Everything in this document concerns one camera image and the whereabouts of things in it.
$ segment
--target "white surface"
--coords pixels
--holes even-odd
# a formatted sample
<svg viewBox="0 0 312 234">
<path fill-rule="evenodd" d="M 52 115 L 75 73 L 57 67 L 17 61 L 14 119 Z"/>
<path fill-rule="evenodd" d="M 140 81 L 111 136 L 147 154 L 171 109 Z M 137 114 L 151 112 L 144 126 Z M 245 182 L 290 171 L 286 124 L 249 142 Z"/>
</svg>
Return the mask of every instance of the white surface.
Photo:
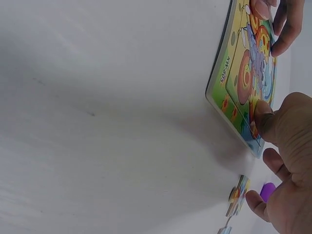
<svg viewBox="0 0 312 234">
<path fill-rule="evenodd" d="M 213 234 L 239 174 L 270 179 L 204 98 L 227 0 L 1 4 L 1 233 Z"/>
<path fill-rule="evenodd" d="M 306 1 L 304 7 L 304 20 L 302 32 L 292 49 L 292 79 L 291 91 L 302 92 L 312 97 L 312 67 L 311 67 L 311 9 L 312 1 Z"/>
</svg>

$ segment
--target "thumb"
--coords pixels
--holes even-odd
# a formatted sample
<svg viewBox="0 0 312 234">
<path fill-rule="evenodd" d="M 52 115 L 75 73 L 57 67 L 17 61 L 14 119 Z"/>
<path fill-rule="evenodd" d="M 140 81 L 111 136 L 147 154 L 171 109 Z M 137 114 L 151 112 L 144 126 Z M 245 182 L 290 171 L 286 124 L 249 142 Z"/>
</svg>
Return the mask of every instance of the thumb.
<svg viewBox="0 0 312 234">
<path fill-rule="evenodd" d="M 261 137 L 266 141 L 276 145 L 276 120 L 277 115 L 274 114 L 268 103 L 259 100 L 254 111 L 254 120 L 257 130 Z"/>
<path fill-rule="evenodd" d="M 270 7 L 276 5 L 276 0 L 251 0 L 250 7 L 253 14 L 261 20 L 271 17 Z"/>
</svg>

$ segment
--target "hand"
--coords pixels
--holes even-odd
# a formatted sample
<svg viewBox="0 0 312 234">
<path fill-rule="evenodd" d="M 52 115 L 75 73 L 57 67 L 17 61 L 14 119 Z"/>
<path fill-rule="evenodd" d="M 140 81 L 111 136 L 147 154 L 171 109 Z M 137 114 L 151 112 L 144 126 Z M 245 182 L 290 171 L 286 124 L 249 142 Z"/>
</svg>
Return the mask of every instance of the hand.
<svg viewBox="0 0 312 234">
<path fill-rule="evenodd" d="M 271 222 L 281 234 L 312 232 L 312 98 L 293 93 L 273 112 L 258 101 L 255 122 L 263 139 L 279 152 L 266 149 L 263 161 L 283 181 L 266 204 L 259 194 L 249 191 L 251 210 Z"/>
<path fill-rule="evenodd" d="M 271 17 L 271 6 L 277 6 L 277 0 L 251 0 L 253 14 L 263 20 Z M 301 32 L 304 0 L 281 0 L 273 22 L 274 33 L 279 36 L 272 47 L 272 56 L 284 53 Z"/>
</svg>

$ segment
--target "purple puzzle piece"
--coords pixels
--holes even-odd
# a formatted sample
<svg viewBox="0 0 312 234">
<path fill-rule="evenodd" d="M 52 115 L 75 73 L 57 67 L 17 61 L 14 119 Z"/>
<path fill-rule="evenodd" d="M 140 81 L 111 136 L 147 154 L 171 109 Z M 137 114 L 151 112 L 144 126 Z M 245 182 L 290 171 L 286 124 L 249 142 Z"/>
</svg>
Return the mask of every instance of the purple puzzle piece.
<svg viewBox="0 0 312 234">
<path fill-rule="evenodd" d="M 271 196 L 271 194 L 274 192 L 275 189 L 276 187 L 273 183 L 267 183 L 263 185 L 260 196 L 262 197 L 264 202 L 268 202 L 269 197 Z"/>
</svg>

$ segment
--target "colorful puzzle piece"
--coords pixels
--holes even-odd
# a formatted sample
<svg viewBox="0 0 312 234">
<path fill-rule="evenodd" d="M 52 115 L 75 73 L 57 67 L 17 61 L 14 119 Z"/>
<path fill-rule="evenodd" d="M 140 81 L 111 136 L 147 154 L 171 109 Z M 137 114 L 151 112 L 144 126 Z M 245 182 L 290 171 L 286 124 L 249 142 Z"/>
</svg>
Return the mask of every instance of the colorful puzzle piece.
<svg viewBox="0 0 312 234">
<path fill-rule="evenodd" d="M 221 228 L 218 231 L 218 234 L 230 234 L 232 230 L 232 227 L 225 227 L 225 228 Z"/>
<path fill-rule="evenodd" d="M 206 90 L 207 100 L 251 149 L 262 156 L 264 140 L 254 121 L 259 99 L 273 106 L 277 58 L 271 20 L 252 14 L 250 0 L 231 0 L 227 25 Z"/>
<path fill-rule="evenodd" d="M 230 194 L 229 197 L 230 206 L 226 213 L 226 217 L 238 215 L 240 209 L 244 204 L 246 192 L 249 189 L 249 185 L 250 180 L 246 176 L 241 175 L 237 187 L 233 188 Z"/>
</svg>

